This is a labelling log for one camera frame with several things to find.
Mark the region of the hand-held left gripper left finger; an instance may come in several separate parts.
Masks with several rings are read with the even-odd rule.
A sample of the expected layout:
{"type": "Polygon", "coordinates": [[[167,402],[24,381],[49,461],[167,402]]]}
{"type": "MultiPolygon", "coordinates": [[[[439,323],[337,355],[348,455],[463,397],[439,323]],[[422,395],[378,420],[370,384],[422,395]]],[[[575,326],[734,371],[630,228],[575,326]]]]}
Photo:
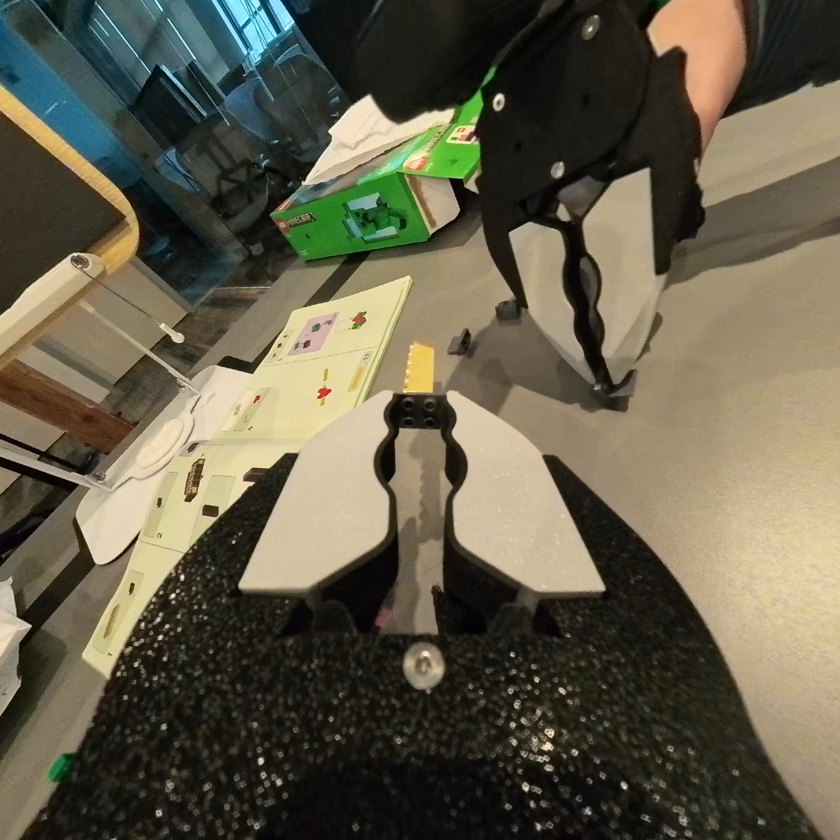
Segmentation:
{"type": "Polygon", "coordinates": [[[313,602],[383,550],[396,501],[377,459],[393,440],[380,392],[305,443],[250,555],[238,588],[313,602]]]}

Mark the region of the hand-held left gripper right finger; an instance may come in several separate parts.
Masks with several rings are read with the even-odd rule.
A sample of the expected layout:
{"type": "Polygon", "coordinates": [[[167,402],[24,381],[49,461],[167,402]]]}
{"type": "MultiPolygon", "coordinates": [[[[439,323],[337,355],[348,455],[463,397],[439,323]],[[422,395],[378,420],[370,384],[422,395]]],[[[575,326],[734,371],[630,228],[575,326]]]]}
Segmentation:
{"type": "Polygon", "coordinates": [[[541,452],[497,415],[447,394],[465,459],[449,504],[454,547],[519,602],[598,597],[606,586],[541,452]]]}

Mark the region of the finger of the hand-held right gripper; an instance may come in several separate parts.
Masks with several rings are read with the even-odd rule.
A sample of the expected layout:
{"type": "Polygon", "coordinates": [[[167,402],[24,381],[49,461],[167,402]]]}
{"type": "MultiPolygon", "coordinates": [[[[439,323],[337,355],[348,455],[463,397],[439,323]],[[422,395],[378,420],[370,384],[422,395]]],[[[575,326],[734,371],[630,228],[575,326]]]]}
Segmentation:
{"type": "Polygon", "coordinates": [[[602,337],[599,382],[617,384],[644,351],[665,286],[655,264],[650,169],[610,184],[586,179],[570,215],[582,231],[581,266],[602,337]]]}
{"type": "Polygon", "coordinates": [[[602,337],[581,266],[582,231],[559,205],[511,232],[530,319],[589,386],[603,373],[602,337]]]}

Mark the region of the small dark toy piece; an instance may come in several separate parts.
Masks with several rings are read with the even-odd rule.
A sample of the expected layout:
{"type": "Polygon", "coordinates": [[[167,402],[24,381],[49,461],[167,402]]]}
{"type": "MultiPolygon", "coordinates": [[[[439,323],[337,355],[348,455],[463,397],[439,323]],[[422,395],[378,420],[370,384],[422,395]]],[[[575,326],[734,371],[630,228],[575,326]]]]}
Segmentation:
{"type": "Polygon", "coordinates": [[[599,381],[593,384],[592,392],[596,397],[605,401],[630,397],[635,393],[637,376],[638,371],[631,370],[617,384],[608,380],[599,381]]]}

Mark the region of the black square toy brick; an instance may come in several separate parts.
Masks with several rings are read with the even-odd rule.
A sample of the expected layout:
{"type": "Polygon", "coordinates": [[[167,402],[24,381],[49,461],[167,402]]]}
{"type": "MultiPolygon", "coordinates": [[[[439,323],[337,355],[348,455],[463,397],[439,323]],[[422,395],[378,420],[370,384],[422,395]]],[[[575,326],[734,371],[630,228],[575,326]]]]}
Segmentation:
{"type": "Polygon", "coordinates": [[[443,432],[454,425],[456,414],[443,393],[409,392],[394,396],[391,420],[396,429],[443,432]]]}

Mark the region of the yellow toy brick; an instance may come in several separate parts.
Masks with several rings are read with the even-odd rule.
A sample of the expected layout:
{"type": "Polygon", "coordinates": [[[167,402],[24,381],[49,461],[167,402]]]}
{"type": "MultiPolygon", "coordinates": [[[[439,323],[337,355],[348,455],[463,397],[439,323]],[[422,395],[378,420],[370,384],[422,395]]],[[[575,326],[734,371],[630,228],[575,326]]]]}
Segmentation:
{"type": "Polygon", "coordinates": [[[425,339],[415,339],[406,359],[402,393],[435,394],[435,361],[434,344],[425,339]]]}

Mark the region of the grey desk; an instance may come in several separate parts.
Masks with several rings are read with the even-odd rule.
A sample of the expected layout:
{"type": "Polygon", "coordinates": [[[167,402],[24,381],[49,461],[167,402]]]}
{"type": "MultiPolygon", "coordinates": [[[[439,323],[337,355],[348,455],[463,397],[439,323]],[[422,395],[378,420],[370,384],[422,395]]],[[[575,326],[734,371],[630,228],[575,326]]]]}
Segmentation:
{"type": "Polygon", "coordinates": [[[506,296],[473,206],[429,243],[292,263],[189,372],[252,360],[292,309],[411,275],[375,391],[413,338],[436,373],[561,457],[667,563],[699,608],[772,760],[838,834],[838,83],[726,120],[625,413],[596,408],[506,296]],[[447,355],[467,328],[466,355],[447,355]]]}

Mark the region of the pale green instruction booklet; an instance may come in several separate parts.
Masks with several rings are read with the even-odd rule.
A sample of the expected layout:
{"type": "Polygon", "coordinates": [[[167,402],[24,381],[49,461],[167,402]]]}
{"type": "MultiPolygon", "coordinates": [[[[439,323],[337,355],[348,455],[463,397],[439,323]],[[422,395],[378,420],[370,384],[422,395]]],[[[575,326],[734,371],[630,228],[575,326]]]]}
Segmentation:
{"type": "Polygon", "coordinates": [[[109,677],[141,613],[194,542],[279,458],[364,401],[412,285],[405,276],[295,310],[253,371],[216,364],[245,379],[223,385],[232,405],[216,433],[189,441],[154,481],[161,511],[148,508],[129,546],[119,587],[82,653],[89,666],[109,677]]]}

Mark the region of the torn white paper bag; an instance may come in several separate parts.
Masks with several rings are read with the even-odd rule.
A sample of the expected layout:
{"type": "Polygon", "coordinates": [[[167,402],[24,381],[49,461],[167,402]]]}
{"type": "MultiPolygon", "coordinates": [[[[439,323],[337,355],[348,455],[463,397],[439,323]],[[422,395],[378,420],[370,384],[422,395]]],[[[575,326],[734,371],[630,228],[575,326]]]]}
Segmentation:
{"type": "Polygon", "coordinates": [[[406,122],[393,122],[366,96],[350,106],[329,129],[330,142],[310,170],[306,186],[345,175],[409,140],[449,125],[455,109],[425,112],[406,122]]]}

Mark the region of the green toy box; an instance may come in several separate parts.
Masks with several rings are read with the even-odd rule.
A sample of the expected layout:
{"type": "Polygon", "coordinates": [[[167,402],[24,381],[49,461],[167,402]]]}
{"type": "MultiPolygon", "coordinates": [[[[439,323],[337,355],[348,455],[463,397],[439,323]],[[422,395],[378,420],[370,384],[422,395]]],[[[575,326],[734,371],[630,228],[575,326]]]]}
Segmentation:
{"type": "Polygon", "coordinates": [[[303,183],[271,212],[272,222],[306,261],[428,241],[477,190],[480,110],[478,92],[449,125],[330,182],[303,183]]]}

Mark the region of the grey office chair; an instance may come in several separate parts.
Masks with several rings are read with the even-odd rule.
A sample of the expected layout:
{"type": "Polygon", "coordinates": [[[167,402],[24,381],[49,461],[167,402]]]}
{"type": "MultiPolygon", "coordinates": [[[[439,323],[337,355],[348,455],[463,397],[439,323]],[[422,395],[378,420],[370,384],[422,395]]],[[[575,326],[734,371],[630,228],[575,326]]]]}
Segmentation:
{"type": "Polygon", "coordinates": [[[305,181],[349,105],[332,75],[299,45],[264,56],[227,94],[225,116],[257,142],[255,164],[268,181],[269,212],[305,181]]]}

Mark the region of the crumpled white paper bag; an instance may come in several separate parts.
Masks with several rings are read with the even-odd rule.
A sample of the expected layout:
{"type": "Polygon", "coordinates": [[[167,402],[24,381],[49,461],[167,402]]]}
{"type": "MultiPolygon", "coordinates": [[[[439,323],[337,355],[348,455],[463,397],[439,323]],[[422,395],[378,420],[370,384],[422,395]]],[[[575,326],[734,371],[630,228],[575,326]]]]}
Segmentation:
{"type": "Polygon", "coordinates": [[[14,579],[1,581],[1,714],[22,684],[19,673],[20,646],[31,626],[18,616],[14,579]]]}

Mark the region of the black board with wooden rim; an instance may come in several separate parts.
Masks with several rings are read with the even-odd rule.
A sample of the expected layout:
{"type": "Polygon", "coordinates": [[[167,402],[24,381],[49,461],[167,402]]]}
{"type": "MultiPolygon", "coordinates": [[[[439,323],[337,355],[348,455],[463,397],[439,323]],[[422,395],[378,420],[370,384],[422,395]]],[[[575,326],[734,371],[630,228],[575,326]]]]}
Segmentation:
{"type": "Polygon", "coordinates": [[[137,214],[105,175],[5,87],[2,368],[126,267],[137,214]]]}

